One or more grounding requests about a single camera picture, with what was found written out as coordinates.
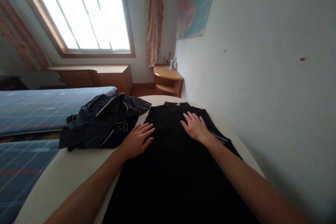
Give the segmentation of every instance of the right hand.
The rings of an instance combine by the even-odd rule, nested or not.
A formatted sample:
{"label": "right hand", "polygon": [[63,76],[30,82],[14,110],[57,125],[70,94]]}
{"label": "right hand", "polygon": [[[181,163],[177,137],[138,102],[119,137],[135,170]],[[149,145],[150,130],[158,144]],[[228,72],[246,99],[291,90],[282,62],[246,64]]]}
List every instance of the right hand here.
{"label": "right hand", "polygon": [[187,123],[181,121],[181,124],[192,139],[205,146],[216,139],[209,133],[202,117],[198,117],[195,113],[190,113],[189,111],[188,114],[183,113],[183,115],[187,120]]}

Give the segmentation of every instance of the blue plaid bedspread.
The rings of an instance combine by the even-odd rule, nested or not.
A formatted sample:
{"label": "blue plaid bedspread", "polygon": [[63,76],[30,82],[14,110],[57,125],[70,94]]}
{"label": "blue plaid bedspread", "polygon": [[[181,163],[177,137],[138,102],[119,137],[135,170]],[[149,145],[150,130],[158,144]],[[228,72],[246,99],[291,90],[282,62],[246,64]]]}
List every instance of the blue plaid bedspread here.
{"label": "blue plaid bedspread", "polygon": [[58,140],[0,144],[0,223],[15,221],[41,173],[58,151]]}
{"label": "blue plaid bedspread", "polygon": [[115,87],[0,92],[0,137],[61,130],[69,115]]}

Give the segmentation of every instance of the black clothing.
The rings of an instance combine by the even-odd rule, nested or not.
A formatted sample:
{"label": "black clothing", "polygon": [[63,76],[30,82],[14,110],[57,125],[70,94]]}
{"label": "black clothing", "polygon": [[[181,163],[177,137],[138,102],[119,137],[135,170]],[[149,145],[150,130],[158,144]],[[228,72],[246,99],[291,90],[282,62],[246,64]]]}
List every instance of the black clothing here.
{"label": "black clothing", "polygon": [[138,97],[114,91],[96,96],[77,115],[67,118],[70,123],[61,131],[59,148],[115,148],[150,106]]}
{"label": "black clothing", "polygon": [[180,121],[188,111],[202,116],[208,130],[240,157],[206,110],[188,103],[152,107],[146,122],[155,127],[154,140],[124,164],[103,223],[258,223],[208,150],[185,132]]}

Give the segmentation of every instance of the hand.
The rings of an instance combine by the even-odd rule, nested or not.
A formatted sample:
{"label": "hand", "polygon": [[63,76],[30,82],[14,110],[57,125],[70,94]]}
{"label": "hand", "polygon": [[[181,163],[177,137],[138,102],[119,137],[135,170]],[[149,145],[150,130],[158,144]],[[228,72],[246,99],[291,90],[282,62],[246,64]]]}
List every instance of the hand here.
{"label": "hand", "polygon": [[116,152],[120,153],[126,159],[135,158],[143,153],[154,139],[150,137],[143,143],[144,140],[154,132],[155,128],[150,129],[152,126],[153,124],[149,123],[135,126]]}
{"label": "hand", "polygon": [[192,139],[203,145],[213,141],[214,136],[209,133],[202,117],[198,117],[195,113],[192,114],[189,111],[188,114],[183,113],[183,115],[187,120],[187,124],[184,121],[181,121],[181,124]]}

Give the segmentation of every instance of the window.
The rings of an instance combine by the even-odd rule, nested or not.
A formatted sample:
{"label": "window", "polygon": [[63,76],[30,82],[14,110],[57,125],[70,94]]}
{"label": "window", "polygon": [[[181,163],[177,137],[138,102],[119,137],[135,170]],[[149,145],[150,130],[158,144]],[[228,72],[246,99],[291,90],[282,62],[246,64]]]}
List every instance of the window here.
{"label": "window", "polygon": [[61,57],[135,57],[127,0],[27,2]]}

